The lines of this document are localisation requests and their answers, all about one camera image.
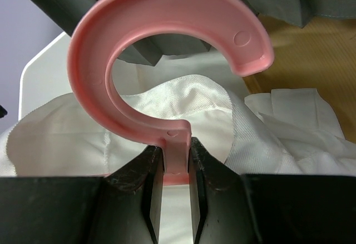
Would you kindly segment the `pink plastic hanger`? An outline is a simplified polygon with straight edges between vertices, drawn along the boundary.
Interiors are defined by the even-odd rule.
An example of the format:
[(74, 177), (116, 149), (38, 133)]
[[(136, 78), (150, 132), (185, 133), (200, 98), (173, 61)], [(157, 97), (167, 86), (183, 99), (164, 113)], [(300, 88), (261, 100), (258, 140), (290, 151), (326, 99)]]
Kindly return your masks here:
[(112, 66), (128, 46), (163, 33), (210, 43), (240, 77), (268, 69), (274, 51), (265, 28), (241, 0), (99, 0), (77, 25), (67, 72), (81, 106), (118, 136), (160, 147), (164, 184), (185, 185), (189, 182), (190, 123), (136, 111), (121, 98), (112, 80)]

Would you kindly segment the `white pleated skirt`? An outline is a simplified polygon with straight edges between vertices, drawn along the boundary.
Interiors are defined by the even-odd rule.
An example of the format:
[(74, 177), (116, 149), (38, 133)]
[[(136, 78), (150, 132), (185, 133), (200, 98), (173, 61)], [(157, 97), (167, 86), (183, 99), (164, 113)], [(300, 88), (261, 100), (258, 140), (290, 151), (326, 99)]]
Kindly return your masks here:
[[(314, 88), (274, 89), (240, 99), (224, 63), (164, 59), (156, 67), (117, 61), (113, 80), (144, 114), (186, 119), (193, 138), (239, 175), (355, 178), (355, 144)], [(107, 177), (146, 147), (95, 122), (73, 93), (34, 109), (1, 135), (3, 177)], [(162, 186), (157, 243), (195, 243), (190, 189)]]

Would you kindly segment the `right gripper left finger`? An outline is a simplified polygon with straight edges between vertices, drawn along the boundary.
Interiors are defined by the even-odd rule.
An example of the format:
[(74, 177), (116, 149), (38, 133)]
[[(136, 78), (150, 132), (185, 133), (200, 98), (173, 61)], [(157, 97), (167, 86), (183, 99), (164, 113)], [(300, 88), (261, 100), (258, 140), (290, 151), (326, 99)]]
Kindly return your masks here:
[(154, 146), (107, 177), (3, 177), (1, 242), (157, 243), (162, 179)]

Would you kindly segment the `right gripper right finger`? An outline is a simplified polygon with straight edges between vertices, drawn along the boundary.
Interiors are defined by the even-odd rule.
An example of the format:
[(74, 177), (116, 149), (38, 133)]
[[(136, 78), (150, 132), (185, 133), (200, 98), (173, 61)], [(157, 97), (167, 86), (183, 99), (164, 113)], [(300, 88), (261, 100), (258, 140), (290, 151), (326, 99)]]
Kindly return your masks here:
[(354, 243), (355, 178), (239, 175), (191, 141), (195, 243)]

